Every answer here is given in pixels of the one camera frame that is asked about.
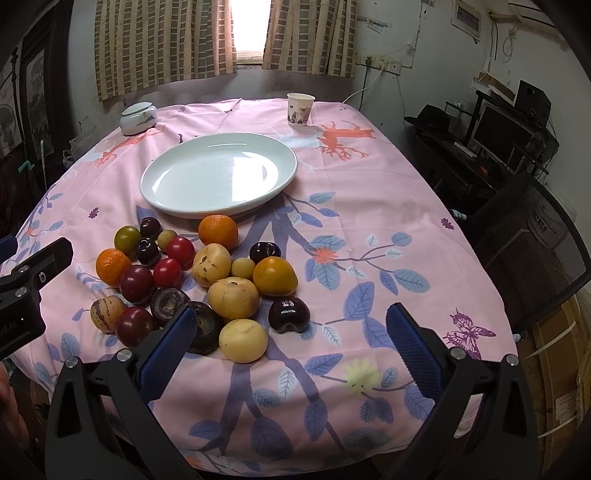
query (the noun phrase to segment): jar lid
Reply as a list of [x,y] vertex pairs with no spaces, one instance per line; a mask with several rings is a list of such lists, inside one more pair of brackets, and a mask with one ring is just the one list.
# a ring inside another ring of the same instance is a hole
[[123,113],[121,115],[122,116],[133,115],[134,113],[138,113],[138,112],[141,112],[142,110],[146,110],[147,108],[149,108],[151,106],[152,106],[151,102],[135,103],[135,104],[127,107],[125,110],[123,110]]

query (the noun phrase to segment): paper cup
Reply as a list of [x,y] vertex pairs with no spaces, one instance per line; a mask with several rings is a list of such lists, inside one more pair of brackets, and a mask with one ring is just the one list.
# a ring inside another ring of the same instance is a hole
[[287,123],[293,126],[307,124],[314,100],[315,97],[305,93],[288,93]]

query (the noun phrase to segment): computer monitor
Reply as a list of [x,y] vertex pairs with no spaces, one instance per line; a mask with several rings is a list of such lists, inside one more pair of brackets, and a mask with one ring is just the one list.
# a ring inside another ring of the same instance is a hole
[[491,105],[486,105],[472,139],[494,160],[505,164],[513,173],[521,169],[523,155],[514,151],[513,143],[522,148],[533,132]]

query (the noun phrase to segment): floral tablecloth pattern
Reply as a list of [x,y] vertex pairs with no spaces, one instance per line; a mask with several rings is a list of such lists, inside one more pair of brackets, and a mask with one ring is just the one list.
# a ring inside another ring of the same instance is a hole
[[[187,353],[161,399],[150,408],[195,467],[268,476],[346,465],[404,448],[428,416],[424,398],[384,326],[402,302],[419,325],[471,356],[515,353],[501,298],[460,229],[404,156],[363,115],[341,103],[316,102],[310,126],[292,129],[287,101],[227,100],[171,106],[156,127],[136,137],[117,129],[82,157],[35,208],[18,234],[20,261],[64,236],[72,265],[43,289],[45,334],[14,355],[15,363],[52,392],[70,355],[108,359],[122,345],[90,321],[92,302],[118,291],[95,273],[122,225],[156,216],[199,248],[197,222],[152,211],[139,192],[147,165],[180,142],[221,132],[254,132],[294,149],[298,173],[272,201],[239,219],[248,256],[274,241],[300,279],[310,307],[302,334],[269,331],[265,356],[233,364],[220,351]],[[200,187],[195,178],[194,186]],[[185,273],[195,300],[205,291]],[[270,301],[258,320],[269,330]],[[466,432],[478,399],[466,410]],[[113,422],[118,419],[107,404]]]

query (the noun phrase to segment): cherry tomato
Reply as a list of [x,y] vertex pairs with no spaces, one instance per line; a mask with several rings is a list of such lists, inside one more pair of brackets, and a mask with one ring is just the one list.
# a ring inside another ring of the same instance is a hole
[[183,269],[174,258],[163,258],[154,267],[154,281],[160,288],[178,287],[182,279]]
[[183,270],[188,270],[193,265],[195,247],[191,240],[183,236],[176,236],[166,246],[166,254],[169,258],[177,260]]

